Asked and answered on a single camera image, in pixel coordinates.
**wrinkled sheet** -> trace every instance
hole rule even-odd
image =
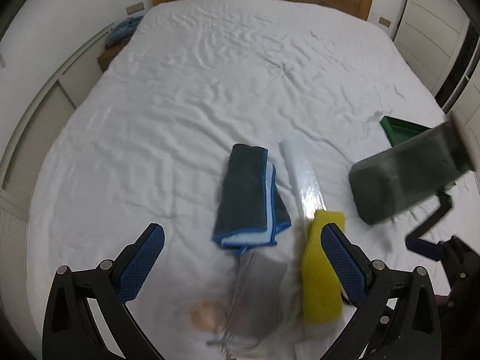
[[[235,259],[211,236],[231,147],[246,143],[269,149],[292,218],[278,245],[262,249],[289,264],[281,287],[284,322],[262,345],[270,358],[294,359],[294,344],[307,338],[299,277],[304,232],[278,148],[292,134],[304,139],[327,207],[345,213],[349,239],[391,268],[425,266],[436,293],[447,294],[441,264],[404,244],[405,234],[435,209],[435,199],[376,226],[356,212],[347,173],[354,162],[389,147],[383,115],[429,127],[443,120],[392,41],[365,21],[275,0],[152,8],[72,115],[38,177],[26,261],[38,330],[58,266],[94,268],[157,222],[165,229],[165,249],[127,305],[166,359],[223,359],[205,345],[209,334],[193,330],[189,312],[198,300],[230,303]],[[427,238],[455,233],[480,250],[474,175],[451,193],[455,208]],[[351,310],[345,312],[313,352],[311,346],[303,352],[321,355],[350,317]]]

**light switch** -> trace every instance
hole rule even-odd
[[[143,11],[144,9],[145,9],[145,6],[143,5],[143,3],[136,3],[133,5],[130,5],[129,7],[127,7],[127,15],[131,15],[135,12]]]
[[[382,26],[390,28],[390,25],[392,24],[391,21],[385,19],[385,17],[380,17],[380,20],[378,21]]]

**gray cloth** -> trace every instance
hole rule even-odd
[[[286,270],[286,263],[273,261],[258,252],[240,257],[226,334],[259,342],[280,325],[279,288]]]

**metal screw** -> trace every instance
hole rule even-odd
[[[375,269],[378,269],[379,271],[385,268],[385,264],[383,263],[383,261],[380,261],[379,259],[376,259],[372,265]]]
[[[426,276],[427,275],[427,270],[425,268],[423,268],[422,266],[419,266],[417,268],[417,273],[420,275],[420,276]]]
[[[105,259],[100,263],[100,269],[108,271],[112,267],[113,263],[109,259]]]
[[[63,275],[67,271],[67,266],[66,265],[60,265],[57,269],[57,273],[59,275]]]

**yellow sponge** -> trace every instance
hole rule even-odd
[[[335,223],[345,232],[345,215],[317,210],[310,224],[301,264],[303,319],[308,323],[326,323],[342,315],[342,287],[320,245],[320,233],[328,223]]]

